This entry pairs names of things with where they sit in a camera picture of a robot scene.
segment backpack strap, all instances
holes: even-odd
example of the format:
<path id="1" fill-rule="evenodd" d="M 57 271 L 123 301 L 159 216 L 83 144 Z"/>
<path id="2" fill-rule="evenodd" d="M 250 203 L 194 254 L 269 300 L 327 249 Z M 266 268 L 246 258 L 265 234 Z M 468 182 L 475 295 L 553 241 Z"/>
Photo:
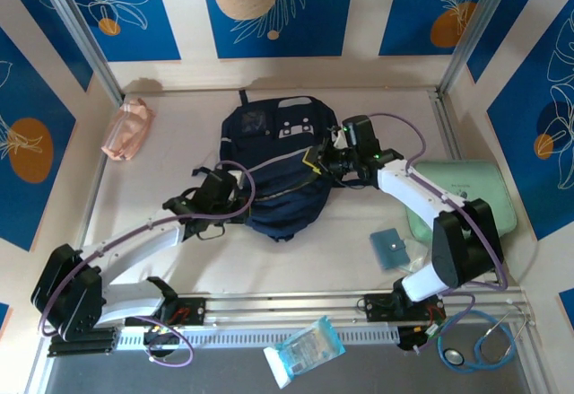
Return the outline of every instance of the backpack strap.
<path id="1" fill-rule="evenodd" d="M 239 98 L 241 99 L 241 106 L 242 107 L 245 107 L 246 105 L 249 104 L 248 93 L 245 92 L 245 89 L 241 89 L 239 91 Z"/>
<path id="2" fill-rule="evenodd" d="M 199 168 L 195 168 L 193 171 L 191 171 L 191 177 L 195 177 L 197 175 L 199 175 L 199 173 L 202 172 L 203 174 L 207 175 L 210 172 L 212 172 L 209 168 L 207 167 L 199 167 Z"/>

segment gray floor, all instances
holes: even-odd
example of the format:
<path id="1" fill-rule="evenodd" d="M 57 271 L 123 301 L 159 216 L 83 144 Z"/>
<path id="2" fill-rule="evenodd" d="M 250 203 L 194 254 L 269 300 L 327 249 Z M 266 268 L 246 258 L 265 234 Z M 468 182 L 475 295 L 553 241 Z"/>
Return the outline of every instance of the gray floor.
<path id="1" fill-rule="evenodd" d="M 455 327 L 444 347 L 469 360 L 484 325 Z M 492 345 L 499 340 L 492 339 Z M 498 350 L 505 346 L 498 345 Z M 495 372 L 461 375 L 444 366 L 431 347 L 420 356 L 396 346 L 348 346 L 346 354 L 319 366 L 279 390 L 258 348 L 196 351 L 192 364 L 165 369 L 144 352 L 57 358 L 48 394 L 362 394 L 362 393 L 529 393 L 518 358 Z"/>

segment mint green pillow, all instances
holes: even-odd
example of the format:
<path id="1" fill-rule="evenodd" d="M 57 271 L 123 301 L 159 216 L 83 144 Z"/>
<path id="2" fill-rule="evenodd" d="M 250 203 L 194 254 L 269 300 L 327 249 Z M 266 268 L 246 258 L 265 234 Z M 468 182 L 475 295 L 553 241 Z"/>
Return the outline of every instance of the mint green pillow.
<path id="1" fill-rule="evenodd" d="M 499 236 L 516 228 L 514 207 L 496 165 L 486 161 L 433 161 L 419 162 L 415 169 L 448 192 L 471 201 L 477 198 L 486 201 L 491 206 Z M 431 228 L 408 208 L 406 215 L 413 237 L 418 241 L 432 241 Z"/>

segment navy backpack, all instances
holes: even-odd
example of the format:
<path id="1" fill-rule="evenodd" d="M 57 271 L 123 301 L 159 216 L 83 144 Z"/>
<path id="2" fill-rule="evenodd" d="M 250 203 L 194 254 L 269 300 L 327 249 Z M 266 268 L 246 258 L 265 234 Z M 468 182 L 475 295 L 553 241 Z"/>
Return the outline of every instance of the navy backpack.
<path id="1" fill-rule="evenodd" d="M 246 224 L 288 241 L 318 218 L 333 187 L 333 179 L 313 172 L 303 157 L 331 137 L 336 116 L 310 96 L 249 102 L 243 91 L 240 95 L 243 105 L 222 124 L 220 158 L 239 162 L 255 180 Z"/>

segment pink pouch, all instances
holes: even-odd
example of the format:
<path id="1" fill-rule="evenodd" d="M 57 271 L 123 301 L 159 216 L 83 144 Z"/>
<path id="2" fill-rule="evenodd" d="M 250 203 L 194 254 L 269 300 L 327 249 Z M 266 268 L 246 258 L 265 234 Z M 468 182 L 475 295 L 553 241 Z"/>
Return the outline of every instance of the pink pouch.
<path id="1" fill-rule="evenodd" d="M 106 129 L 101 150 L 114 161 L 132 159 L 147 137 L 155 113 L 141 99 L 125 102 Z"/>

